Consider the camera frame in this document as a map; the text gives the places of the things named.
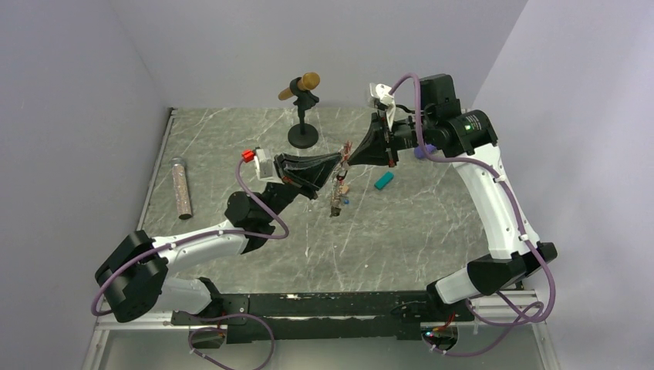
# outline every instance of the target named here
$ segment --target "gray marble pattern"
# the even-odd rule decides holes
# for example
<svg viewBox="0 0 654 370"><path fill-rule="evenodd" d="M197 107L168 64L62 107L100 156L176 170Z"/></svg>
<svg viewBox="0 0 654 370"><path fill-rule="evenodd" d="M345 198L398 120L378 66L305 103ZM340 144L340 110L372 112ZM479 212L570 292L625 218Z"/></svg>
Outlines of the gray marble pattern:
<svg viewBox="0 0 654 370"><path fill-rule="evenodd" d="M256 146L273 154L332 153L346 140L364 137L371 109L322 108L307 113L321 138L298 150L286 140L297 123L293 109L179 109L163 153L143 229L151 236L181 234L224 220L227 198L240 190L234 168L242 150ZM182 156L193 218L179 220L170 159ZM383 190L373 186L386 171L395 175ZM254 164L243 177L254 191L264 184ZM484 229L464 182L449 165L399 154L392 169L355 166L347 178L348 205L329 217L328 183L317 200L298 197L282 219L291 235L270 240L240 256L206 261L179 278L210 278L224 293L395 291L424 289L438 278L487 253Z"/></svg>

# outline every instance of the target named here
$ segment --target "cylindrical container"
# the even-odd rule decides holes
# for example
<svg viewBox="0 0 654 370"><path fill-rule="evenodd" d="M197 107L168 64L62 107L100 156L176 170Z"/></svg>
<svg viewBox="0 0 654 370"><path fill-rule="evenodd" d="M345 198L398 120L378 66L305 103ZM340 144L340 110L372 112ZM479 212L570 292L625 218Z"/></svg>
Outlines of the cylindrical container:
<svg viewBox="0 0 654 370"><path fill-rule="evenodd" d="M175 188L175 200L177 201L177 216L180 220L188 220L193 216L188 196L188 185L186 181L186 162L180 157L170 160L173 167L173 185Z"/></svg>

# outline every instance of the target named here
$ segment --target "lavender wall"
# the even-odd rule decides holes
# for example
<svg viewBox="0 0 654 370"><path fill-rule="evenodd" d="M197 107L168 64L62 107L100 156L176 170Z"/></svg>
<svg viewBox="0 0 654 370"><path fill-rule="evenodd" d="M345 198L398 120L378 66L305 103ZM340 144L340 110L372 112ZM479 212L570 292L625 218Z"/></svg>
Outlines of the lavender wall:
<svg viewBox="0 0 654 370"><path fill-rule="evenodd" d="M167 106L106 0L0 5L0 363L79 368Z"/></svg>
<svg viewBox="0 0 654 370"><path fill-rule="evenodd" d="M652 368L654 5L530 0L474 106L554 241L563 369ZM539 274L532 284L547 297Z"/></svg>
<svg viewBox="0 0 654 370"><path fill-rule="evenodd" d="M320 73L321 104L362 106L370 82L447 72L466 105L527 0L110 0L173 106L288 106ZM399 100L413 105L410 87Z"/></svg>

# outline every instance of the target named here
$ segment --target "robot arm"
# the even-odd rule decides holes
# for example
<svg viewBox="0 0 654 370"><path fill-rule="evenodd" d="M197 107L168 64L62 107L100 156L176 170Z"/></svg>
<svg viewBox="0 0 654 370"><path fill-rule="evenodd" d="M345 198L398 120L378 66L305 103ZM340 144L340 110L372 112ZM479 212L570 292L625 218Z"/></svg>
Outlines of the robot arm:
<svg viewBox="0 0 654 370"><path fill-rule="evenodd" d="M370 91L370 102L378 110L372 114L368 133L347 165L394 167L398 151L419 146L416 123L411 116L392 122L396 105L391 88L377 85ZM514 199L497 136L486 114L480 110L462 112L449 75L421 79L420 93L421 106L416 110L422 111L417 114L421 115L424 141L441 150L445 158L439 161L452 163L464 180L488 239L489 254L427 285L436 308L452 312L466 298L494 294L537 271L540 264L525 242L536 245L546 262L556 258L557 252L552 243L540 241Z"/></svg>
<svg viewBox="0 0 654 370"><path fill-rule="evenodd" d="M237 180L244 191L230 195L226 221L169 237L151 238L143 230L128 235L96 272L101 289L92 306L95 315L113 313L118 322L132 321L150 310L219 316L222 301L211 281L169 276L200 262L254 251L268 239L288 236L288 228L277 214L298 195L315 199L317 190L342 162L341 153L272 157L267 150L257 149L256 153L244 152L243 157L244 161L255 160L258 178L267 182L264 192L252 193L242 183L239 165ZM273 235L273 220L285 229L283 235ZM110 311L97 311L102 295Z"/></svg>

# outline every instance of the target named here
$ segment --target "wooden microphone handle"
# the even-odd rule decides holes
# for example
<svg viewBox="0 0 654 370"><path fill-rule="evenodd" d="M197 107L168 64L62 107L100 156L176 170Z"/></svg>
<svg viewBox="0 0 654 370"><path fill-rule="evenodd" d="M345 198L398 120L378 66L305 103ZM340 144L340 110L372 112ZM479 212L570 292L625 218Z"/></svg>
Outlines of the wooden microphone handle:
<svg viewBox="0 0 654 370"><path fill-rule="evenodd" d="M318 76L318 73L315 72L309 72L305 73L302 78L298 80L298 89L302 91L307 91L307 90L313 90L315 89L316 86L320 83L320 76ZM286 89L283 89L277 97L280 100L286 100L290 97L293 96L293 92L291 92L291 88L287 87Z"/></svg>

